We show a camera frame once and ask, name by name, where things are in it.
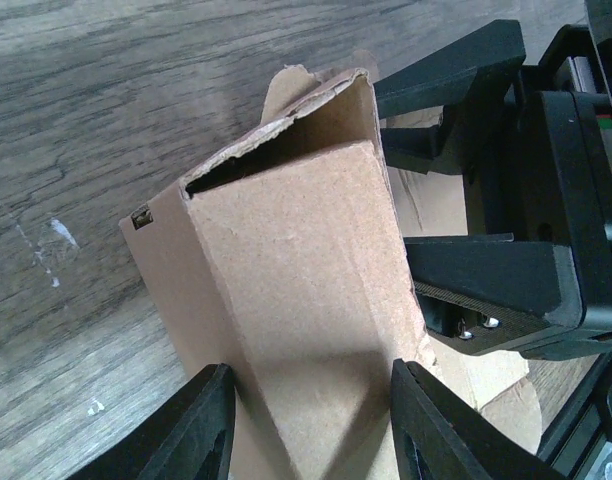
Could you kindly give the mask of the brown cardboard box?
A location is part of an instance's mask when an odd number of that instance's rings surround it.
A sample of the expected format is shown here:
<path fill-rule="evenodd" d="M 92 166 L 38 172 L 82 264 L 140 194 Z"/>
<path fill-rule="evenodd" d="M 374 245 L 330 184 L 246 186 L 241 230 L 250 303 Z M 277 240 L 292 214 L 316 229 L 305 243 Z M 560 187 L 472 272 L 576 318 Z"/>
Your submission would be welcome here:
<path fill-rule="evenodd" d="M 422 198 L 384 163 L 371 76 L 284 68 L 256 128 L 120 223 L 187 374 L 235 372 L 234 479 L 396 478 L 399 358 L 538 449 L 527 362 L 427 334 L 398 221 Z"/>

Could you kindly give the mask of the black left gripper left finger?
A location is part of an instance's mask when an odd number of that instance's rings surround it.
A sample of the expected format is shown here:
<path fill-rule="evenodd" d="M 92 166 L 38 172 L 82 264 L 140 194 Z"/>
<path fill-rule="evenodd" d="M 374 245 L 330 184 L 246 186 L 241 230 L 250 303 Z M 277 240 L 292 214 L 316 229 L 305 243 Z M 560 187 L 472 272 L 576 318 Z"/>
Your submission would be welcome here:
<path fill-rule="evenodd" d="M 80 477 L 227 479 L 234 427 L 234 373 L 226 364 L 211 364 L 127 437 L 82 467 Z"/>

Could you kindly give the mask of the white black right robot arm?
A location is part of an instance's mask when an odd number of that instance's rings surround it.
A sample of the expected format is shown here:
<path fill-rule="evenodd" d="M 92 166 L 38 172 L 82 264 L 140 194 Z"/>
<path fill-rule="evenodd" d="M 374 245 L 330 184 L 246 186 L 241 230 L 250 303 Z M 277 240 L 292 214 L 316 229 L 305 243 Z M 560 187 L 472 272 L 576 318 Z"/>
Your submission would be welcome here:
<path fill-rule="evenodd" d="M 581 479 L 612 443 L 612 1 L 589 1 L 529 65 L 520 24 L 496 20 L 377 82 L 389 166 L 463 181 L 468 232 L 409 238 L 430 334 L 470 355 L 596 362 L 531 460 Z"/>

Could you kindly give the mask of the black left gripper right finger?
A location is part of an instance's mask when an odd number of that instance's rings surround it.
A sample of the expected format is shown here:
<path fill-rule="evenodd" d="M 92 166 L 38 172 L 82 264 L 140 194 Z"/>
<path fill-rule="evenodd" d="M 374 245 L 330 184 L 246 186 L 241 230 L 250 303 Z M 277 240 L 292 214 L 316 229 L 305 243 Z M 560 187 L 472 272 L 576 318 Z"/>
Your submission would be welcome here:
<path fill-rule="evenodd" d="M 401 479 L 562 479 L 417 362 L 392 364 L 390 416 Z"/>

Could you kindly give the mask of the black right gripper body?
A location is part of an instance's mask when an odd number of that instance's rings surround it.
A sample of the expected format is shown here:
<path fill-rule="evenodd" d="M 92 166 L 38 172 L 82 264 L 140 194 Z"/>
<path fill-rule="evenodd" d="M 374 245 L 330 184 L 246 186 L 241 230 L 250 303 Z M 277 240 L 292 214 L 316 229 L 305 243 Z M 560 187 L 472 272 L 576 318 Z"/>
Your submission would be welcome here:
<path fill-rule="evenodd" d="M 612 105 L 586 26 L 562 27 L 525 65 L 480 159 L 464 176 L 468 230 L 571 249 L 584 305 L 579 325 L 528 352 L 564 360 L 612 351 Z"/>

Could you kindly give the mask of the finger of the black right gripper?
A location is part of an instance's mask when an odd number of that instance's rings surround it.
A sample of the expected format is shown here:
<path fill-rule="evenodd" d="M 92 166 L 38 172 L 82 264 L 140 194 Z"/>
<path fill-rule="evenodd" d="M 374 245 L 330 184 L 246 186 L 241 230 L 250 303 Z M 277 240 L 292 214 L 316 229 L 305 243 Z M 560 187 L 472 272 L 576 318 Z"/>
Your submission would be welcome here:
<path fill-rule="evenodd" d="M 411 237 L 404 244 L 429 334 L 461 353 L 528 352 L 582 320 L 566 246 L 510 234 Z"/>
<path fill-rule="evenodd" d="M 380 131 L 386 164 L 460 175 L 502 117 L 504 98 L 526 58 L 517 20 L 494 20 L 374 84 L 380 119 L 441 106 L 431 127 Z"/>

